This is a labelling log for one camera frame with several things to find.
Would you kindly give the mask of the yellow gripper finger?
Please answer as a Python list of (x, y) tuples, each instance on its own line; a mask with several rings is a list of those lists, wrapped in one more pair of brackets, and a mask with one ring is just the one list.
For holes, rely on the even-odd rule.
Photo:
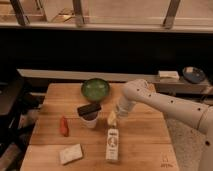
[(107, 118), (107, 123), (109, 126), (116, 126), (117, 125), (117, 116), (114, 111), (112, 111)]

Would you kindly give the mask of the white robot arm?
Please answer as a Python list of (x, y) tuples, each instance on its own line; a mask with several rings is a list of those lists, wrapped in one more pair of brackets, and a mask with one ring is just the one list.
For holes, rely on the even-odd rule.
[(206, 136), (198, 171), (213, 171), (213, 106), (153, 92), (144, 79), (126, 82), (107, 122), (116, 125), (118, 116), (127, 116), (135, 103), (144, 103)]

